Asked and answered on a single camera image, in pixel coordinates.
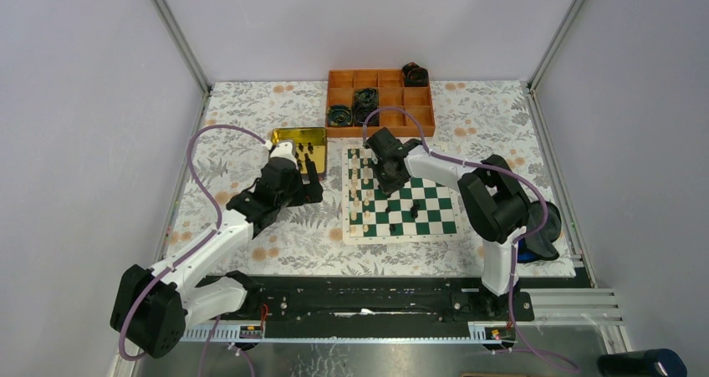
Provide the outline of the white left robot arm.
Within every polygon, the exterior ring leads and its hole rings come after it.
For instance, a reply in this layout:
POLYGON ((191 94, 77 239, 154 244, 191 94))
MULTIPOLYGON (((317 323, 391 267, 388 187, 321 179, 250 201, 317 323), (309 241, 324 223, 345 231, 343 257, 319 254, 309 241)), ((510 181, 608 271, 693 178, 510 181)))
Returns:
POLYGON ((254 316, 260 299, 238 279, 227 275, 208 284, 202 280, 223 258, 274 224, 283 209, 321 202, 323 187, 316 166, 310 159, 304 165, 306 179, 296 162, 269 159, 255 187, 227 203, 218 226, 150 267, 128 268, 110 316, 120 342, 130 341, 150 357, 160 358, 197 324, 224 313, 240 319, 254 316))

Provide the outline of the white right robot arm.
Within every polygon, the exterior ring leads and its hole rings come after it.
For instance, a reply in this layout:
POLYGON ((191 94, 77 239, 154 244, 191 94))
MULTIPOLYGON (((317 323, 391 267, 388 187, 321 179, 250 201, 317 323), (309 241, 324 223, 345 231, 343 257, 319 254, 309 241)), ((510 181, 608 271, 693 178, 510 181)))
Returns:
POLYGON ((364 148, 374 156, 370 169, 386 196, 412 178, 434 181, 461 196, 486 251, 482 285, 487 291, 479 307, 492 320, 508 314, 513 308, 510 293, 518 282, 513 243, 526 230, 531 202, 504 159, 492 155, 482 163, 465 162, 433 151, 423 140, 402 142, 386 128, 365 137, 364 148))

